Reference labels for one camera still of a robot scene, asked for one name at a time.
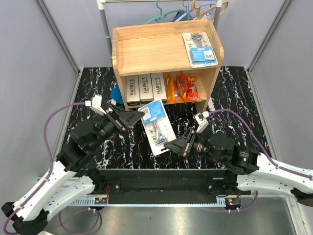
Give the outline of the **blue razor blister pack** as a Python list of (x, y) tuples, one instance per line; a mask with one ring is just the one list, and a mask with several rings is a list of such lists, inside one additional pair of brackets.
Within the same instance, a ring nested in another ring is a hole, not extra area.
[(167, 152), (165, 144), (175, 140), (176, 134), (171, 126), (161, 99), (154, 100), (138, 109), (144, 116), (141, 118), (153, 155)]

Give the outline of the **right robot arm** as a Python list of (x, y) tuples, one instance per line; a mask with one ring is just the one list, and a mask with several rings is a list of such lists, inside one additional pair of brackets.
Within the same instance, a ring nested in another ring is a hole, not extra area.
[(225, 166), (231, 177), (222, 181), (224, 192), (266, 191), (296, 198), (299, 204), (313, 205), (313, 171), (268, 158), (264, 153), (236, 145), (234, 139), (217, 132), (203, 139), (189, 129), (164, 147), (182, 157), (195, 154)]

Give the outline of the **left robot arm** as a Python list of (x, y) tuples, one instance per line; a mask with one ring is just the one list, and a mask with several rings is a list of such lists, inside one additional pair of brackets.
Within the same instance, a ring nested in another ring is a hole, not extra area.
[(143, 116), (143, 112), (126, 111), (110, 105), (100, 109), (102, 120), (86, 119), (76, 123), (71, 140), (62, 147), (50, 167), (36, 185), (16, 202), (6, 202), (1, 210), (7, 217), (3, 232), (13, 222), (13, 234), (37, 235), (50, 219), (76, 199), (90, 193), (109, 191), (106, 177), (96, 168), (87, 168), (100, 145), (117, 131), (127, 132)]

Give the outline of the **white Harry's box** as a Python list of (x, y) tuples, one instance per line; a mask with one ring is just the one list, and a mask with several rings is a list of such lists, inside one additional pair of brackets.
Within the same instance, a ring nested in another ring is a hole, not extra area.
[(161, 100), (163, 104), (167, 103), (166, 86), (163, 73), (151, 73), (154, 100)]
[(126, 101), (128, 106), (140, 105), (139, 83), (137, 75), (126, 77)]
[(141, 103), (149, 103), (154, 100), (152, 81), (150, 74), (140, 74), (138, 76), (139, 92)]

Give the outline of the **orange candy bag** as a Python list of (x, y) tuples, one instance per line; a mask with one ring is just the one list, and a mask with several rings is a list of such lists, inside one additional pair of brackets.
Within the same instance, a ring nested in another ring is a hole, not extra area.
[(176, 75), (173, 73), (166, 73), (165, 80), (167, 85), (167, 103), (168, 104), (182, 103), (182, 99), (180, 97), (179, 90), (177, 87)]
[(195, 84), (195, 82), (198, 79), (198, 76), (193, 75), (193, 74), (187, 74), (186, 79), (187, 79), (187, 84), (186, 84), (185, 100), (187, 102), (201, 102), (200, 95)]
[(176, 76), (177, 78), (177, 88), (179, 95), (184, 103), (186, 103), (186, 77), (183, 71), (180, 71)]

